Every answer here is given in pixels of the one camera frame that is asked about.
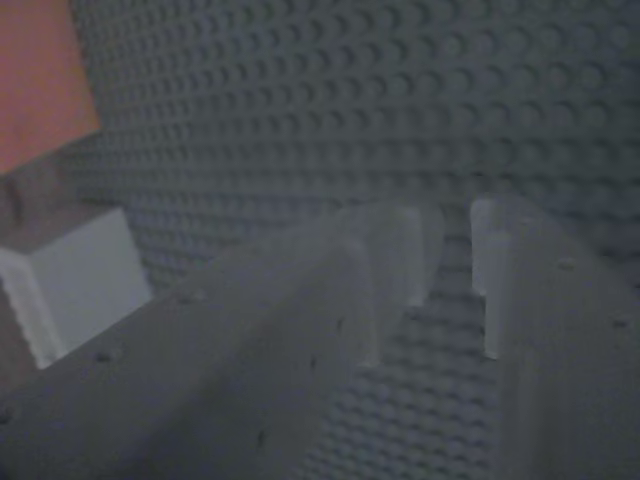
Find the gray surface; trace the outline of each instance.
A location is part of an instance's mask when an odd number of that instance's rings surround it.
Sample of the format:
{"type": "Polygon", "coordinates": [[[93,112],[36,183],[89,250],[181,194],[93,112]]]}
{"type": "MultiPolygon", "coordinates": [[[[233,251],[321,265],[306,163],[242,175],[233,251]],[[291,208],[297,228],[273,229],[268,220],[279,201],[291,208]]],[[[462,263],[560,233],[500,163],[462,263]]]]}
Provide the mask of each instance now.
{"type": "Polygon", "coordinates": [[[486,478],[495,370],[466,205],[520,192],[640,284],[635,0],[74,2],[104,132],[65,165],[164,288],[341,203],[428,192],[445,266],[301,478],[486,478]]]}

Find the gray lego baseplate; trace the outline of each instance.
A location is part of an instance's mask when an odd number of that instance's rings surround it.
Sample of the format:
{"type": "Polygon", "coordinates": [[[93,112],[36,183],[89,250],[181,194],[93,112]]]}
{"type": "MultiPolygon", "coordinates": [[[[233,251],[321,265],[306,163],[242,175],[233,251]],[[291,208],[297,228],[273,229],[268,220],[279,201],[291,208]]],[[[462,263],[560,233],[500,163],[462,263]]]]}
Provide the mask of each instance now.
{"type": "Polygon", "coordinates": [[[76,0],[103,131],[79,195],[125,208],[156,289],[372,198],[444,205],[443,267],[296,478],[489,478],[496,369],[468,204],[517,192],[640,286],[636,0],[76,0]]]}

